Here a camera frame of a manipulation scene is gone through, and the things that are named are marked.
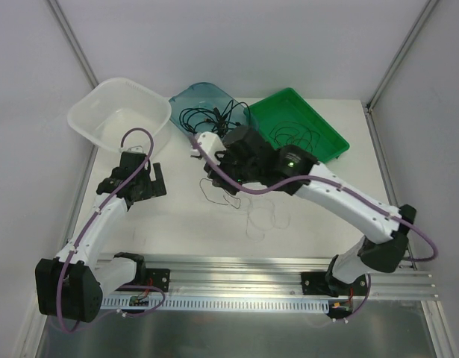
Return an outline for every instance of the white wall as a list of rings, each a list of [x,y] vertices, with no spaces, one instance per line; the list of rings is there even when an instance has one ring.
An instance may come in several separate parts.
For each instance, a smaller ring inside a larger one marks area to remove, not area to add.
[[[440,2],[374,119],[399,201],[440,248],[428,267],[459,348],[459,0]]]
[[[90,86],[44,1],[0,1],[0,357],[61,245],[90,145],[66,112]]]
[[[367,102],[426,0],[60,0],[96,77]]]

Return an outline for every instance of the white tabletop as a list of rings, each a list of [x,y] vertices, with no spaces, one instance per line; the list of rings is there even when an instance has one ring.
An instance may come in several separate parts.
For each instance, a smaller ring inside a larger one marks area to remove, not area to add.
[[[259,100],[238,99],[249,104]],[[328,163],[329,169],[373,198],[387,202],[361,103],[319,99],[307,102],[350,143],[346,153]],[[152,158],[153,163],[161,163],[167,195],[136,203],[115,226],[103,252],[332,257],[361,238],[360,231],[327,210],[280,192],[262,196],[240,193],[238,210],[210,203],[199,187],[199,181],[205,177],[203,162],[189,158],[189,142],[179,129],[171,126],[171,140]],[[99,150],[77,227],[83,224],[91,208],[99,182],[118,163],[117,154]],[[212,188],[208,182],[203,183],[203,188],[209,198],[225,203],[221,189]],[[249,200],[252,209],[248,210]],[[274,219],[268,209],[275,212]]]

